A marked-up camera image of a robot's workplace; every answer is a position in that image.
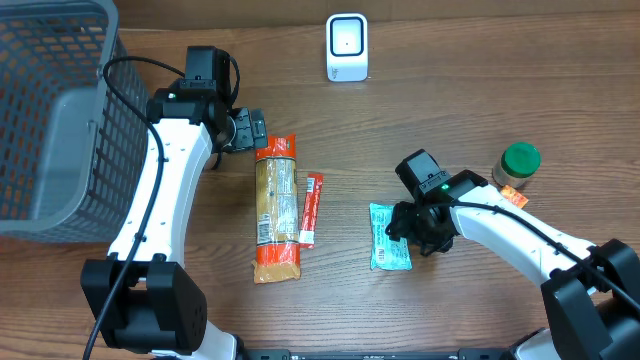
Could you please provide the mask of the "green lid jar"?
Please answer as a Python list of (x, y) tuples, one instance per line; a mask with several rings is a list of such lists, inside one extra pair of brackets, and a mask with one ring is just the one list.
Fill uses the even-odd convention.
[(499, 186), (518, 188), (523, 186), (539, 169), (541, 154), (527, 142), (511, 144), (492, 169), (492, 176)]

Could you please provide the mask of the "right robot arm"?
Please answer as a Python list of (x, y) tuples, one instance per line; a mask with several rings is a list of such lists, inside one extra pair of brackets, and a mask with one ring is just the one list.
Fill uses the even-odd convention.
[(625, 360), (639, 356), (639, 257), (618, 239), (573, 237), (504, 198), (480, 175), (450, 175), (420, 149), (396, 175), (411, 193), (386, 233), (423, 256), (474, 241), (522, 273), (542, 295), (548, 326), (505, 349), (504, 359)]

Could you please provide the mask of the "orange spaghetti pasta packet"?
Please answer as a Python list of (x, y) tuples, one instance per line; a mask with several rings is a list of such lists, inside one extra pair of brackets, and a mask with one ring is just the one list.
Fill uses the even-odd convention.
[(300, 242), (296, 136), (270, 135), (256, 151), (256, 253), (254, 282), (299, 279)]

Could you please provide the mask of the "red stick sachet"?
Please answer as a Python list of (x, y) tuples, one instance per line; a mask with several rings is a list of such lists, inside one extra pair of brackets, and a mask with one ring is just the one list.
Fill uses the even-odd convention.
[(322, 174), (311, 173), (307, 176), (307, 189), (299, 233), (301, 248), (313, 249), (315, 247), (315, 231), (323, 184), (324, 176)]

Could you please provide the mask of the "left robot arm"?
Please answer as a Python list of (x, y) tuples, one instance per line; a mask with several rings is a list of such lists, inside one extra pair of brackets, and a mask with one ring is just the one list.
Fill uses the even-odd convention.
[(83, 356), (97, 339), (157, 359), (246, 359), (242, 340), (213, 325), (203, 291), (185, 270), (186, 228), (208, 161), (261, 149), (261, 110), (237, 108), (236, 60), (214, 46), (191, 46), (186, 69), (159, 88), (146, 108), (132, 104), (102, 68), (108, 89), (146, 127), (149, 145), (128, 214), (108, 255), (88, 260), (81, 287), (95, 317)]

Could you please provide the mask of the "teal tissue packet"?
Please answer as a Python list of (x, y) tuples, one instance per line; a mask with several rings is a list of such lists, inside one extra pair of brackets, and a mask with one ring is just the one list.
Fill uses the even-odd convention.
[(412, 269), (411, 256), (406, 239), (392, 240), (386, 234), (386, 228), (390, 224), (393, 207), (371, 203), (369, 205), (372, 252), (370, 267), (386, 271)]

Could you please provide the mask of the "small orange carton box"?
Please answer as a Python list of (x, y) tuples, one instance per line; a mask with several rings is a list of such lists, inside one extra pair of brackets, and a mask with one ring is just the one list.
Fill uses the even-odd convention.
[(529, 202), (529, 199), (527, 197), (525, 197), (523, 194), (521, 194), (518, 190), (516, 190), (515, 188), (509, 186), (509, 185), (504, 185), (501, 189), (500, 189), (500, 194), (507, 199), (510, 203), (512, 203), (513, 205), (515, 205), (516, 207), (522, 209), (524, 208), (527, 203)]

